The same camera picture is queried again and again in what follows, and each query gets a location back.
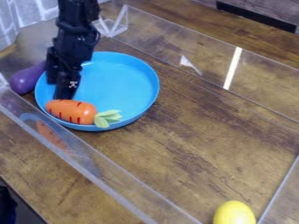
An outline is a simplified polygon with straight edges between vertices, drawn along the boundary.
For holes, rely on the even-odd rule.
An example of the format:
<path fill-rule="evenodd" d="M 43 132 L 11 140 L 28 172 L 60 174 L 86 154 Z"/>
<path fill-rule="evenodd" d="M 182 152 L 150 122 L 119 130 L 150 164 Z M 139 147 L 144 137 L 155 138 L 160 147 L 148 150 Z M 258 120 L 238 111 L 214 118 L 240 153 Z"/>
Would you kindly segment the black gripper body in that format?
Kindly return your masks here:
<path fill-rule="evenodd" d="M 59 72 L 79 72 L 82 63 L 92 58 L 95 45 L 100 34 L 94 24 L 74 26 L 58 20 L 58 36 L 52 39 L 52 46 L 47 49 L 47 59 L 56 58 Z"/>

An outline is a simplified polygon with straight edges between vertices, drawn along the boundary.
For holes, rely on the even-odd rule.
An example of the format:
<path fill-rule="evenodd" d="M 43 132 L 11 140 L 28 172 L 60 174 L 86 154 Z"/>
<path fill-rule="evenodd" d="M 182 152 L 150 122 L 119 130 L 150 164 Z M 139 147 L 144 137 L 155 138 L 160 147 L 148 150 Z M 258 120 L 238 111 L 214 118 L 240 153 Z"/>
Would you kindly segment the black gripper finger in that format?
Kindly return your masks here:
<path fill-rule="evenodd" d="M 80 73 L 79 72 L 59 72 L 56 78 L 56 88 L 54 99 L 55 100 L 71 100 L 76 94 L 80 85 Z"/>
<path fill-rule="evenodd" d="M 56 58 L 48 58 L 46 61 L 47 82 L 50 84 L 56 83 L 59 73 L 59 61 Z"/>

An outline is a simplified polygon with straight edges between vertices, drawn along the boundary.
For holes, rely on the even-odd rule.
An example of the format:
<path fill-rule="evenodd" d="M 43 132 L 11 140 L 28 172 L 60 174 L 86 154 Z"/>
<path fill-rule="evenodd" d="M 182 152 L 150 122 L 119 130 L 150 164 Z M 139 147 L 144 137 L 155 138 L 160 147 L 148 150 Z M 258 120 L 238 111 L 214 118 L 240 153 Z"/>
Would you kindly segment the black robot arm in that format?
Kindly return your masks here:
<path fill-rule="evenodd" d="M 100 33 L 98 0 L 58 0 L 58 36 L 47 49 L 47 83 L 55 86 L 54 99 L 72 99 L 80 85 L 82 63 L 91 61 Z"/>

